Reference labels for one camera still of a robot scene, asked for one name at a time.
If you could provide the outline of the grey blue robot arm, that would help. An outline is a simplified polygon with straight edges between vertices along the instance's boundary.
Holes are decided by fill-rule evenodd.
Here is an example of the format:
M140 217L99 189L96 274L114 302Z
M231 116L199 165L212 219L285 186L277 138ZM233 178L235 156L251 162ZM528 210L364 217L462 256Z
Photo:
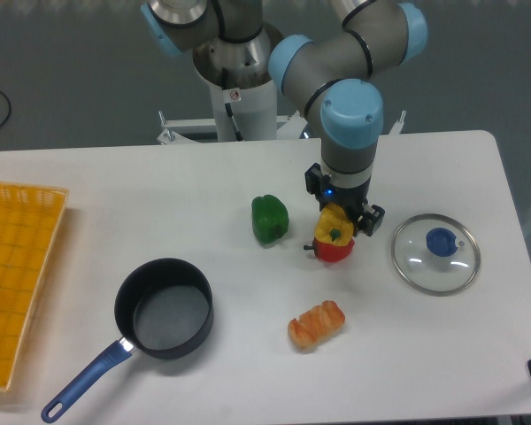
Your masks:
M276 97L285 96L321 140L307 191L320 205L341 206L355 234L371 235L384 211L367 200L383 127L382 97L370 79L419 55L427 23L409 3L332 6L342 31L322 43L283 36L259 1L147 1L141 12L166 55L191 53L221 142L275 137Z

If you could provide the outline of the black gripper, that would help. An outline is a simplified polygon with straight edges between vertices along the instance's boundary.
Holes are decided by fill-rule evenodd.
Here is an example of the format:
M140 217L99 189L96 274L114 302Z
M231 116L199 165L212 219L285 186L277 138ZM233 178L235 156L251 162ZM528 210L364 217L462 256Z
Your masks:
M329 174L322 171L319 163L314 163L304 173L306 191L318 195L319 209L327 204L339 205L348 215L358 215L355 220L355 233L372 236L381 226L385 210L378 205L367 204L367 194L371 179L360 186L341 188L333 184Z

